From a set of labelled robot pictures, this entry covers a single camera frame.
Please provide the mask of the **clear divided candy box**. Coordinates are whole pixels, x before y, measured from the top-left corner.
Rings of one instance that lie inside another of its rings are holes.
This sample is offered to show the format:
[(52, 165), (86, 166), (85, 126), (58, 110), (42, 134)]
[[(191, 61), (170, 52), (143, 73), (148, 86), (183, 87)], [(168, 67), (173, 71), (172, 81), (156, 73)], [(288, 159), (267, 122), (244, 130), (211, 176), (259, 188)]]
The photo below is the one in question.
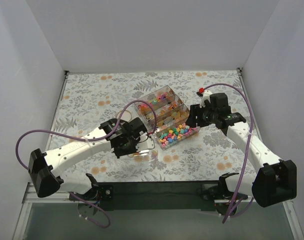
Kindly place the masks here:
[(140, 100), (135, 103), (137, 113), (148, 131), (155, 130), (153, 137), (163, 150), (200, 131), (199, 127), (185, 123), (190, 110), (170, 86), (166, 85)]

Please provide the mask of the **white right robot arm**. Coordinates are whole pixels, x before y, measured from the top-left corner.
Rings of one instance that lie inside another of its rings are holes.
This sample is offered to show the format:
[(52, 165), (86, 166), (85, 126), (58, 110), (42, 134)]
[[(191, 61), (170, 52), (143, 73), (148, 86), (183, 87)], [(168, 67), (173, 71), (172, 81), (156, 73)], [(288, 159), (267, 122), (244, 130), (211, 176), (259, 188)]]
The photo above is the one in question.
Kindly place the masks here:
[(282, 160), (257, 136), (252, 135), (246, 119), (238, 112), (232, 113), (225, 93), (212, 94), (205, 90), (197, 95), (201, 97), (201, 102), (191, 105), (186, 124), (201, 128), (215, 125), (245, 154), (256, 172), (256, 177), (244, 176), (241, 184), (238, 184), (238, 173), (222, 175), (218, 184), (219, 195), (229, 199), (238, 191), (253, 197), (264, 208), (296, 198), (295, 163)]

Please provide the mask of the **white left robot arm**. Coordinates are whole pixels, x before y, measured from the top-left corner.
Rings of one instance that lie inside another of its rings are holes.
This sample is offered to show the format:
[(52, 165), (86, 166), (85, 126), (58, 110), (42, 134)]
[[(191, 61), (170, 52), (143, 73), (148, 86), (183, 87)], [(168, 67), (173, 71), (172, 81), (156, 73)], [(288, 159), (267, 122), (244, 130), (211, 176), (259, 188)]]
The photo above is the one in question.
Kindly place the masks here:
[(58, 191), (74, 192), (93, 200), (98, 194), (95, 178), (73, 175), (66, 170), (100, 152), (112, 152), (116, 158), (147, 153), (155, 144), (140, 118), (130, 122), (110, 119), (86, 136), (62, 147), (31, 152), (28, 172), (39, 198)]

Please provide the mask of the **silver metal scoop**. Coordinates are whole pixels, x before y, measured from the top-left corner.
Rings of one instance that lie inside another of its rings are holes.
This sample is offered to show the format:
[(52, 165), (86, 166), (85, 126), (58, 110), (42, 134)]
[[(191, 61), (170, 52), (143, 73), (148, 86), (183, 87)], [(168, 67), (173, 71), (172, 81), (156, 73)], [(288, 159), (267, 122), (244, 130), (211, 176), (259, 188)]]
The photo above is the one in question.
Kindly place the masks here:
[(138, 158), (138, 157), (145, 157), (145, 156), (151, 156), (152, 155), (152, 150), (143, 150), (140, 152), (135, 152), (135, 153), (131, 153), (128, 155), (128, 157), (130, 158)]

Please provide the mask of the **clear glass jar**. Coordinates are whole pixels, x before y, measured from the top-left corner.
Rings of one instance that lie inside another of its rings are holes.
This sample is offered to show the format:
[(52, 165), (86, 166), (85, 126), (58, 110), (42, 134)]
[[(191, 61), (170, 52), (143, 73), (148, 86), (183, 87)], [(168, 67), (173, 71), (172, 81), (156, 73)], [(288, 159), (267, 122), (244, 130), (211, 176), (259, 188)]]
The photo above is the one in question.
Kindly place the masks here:
[(151, 156), (145, 157), (132, 157), (132, 159), (137, 163), (153, 163), (158, 159), (158, 150), (155, 148)]

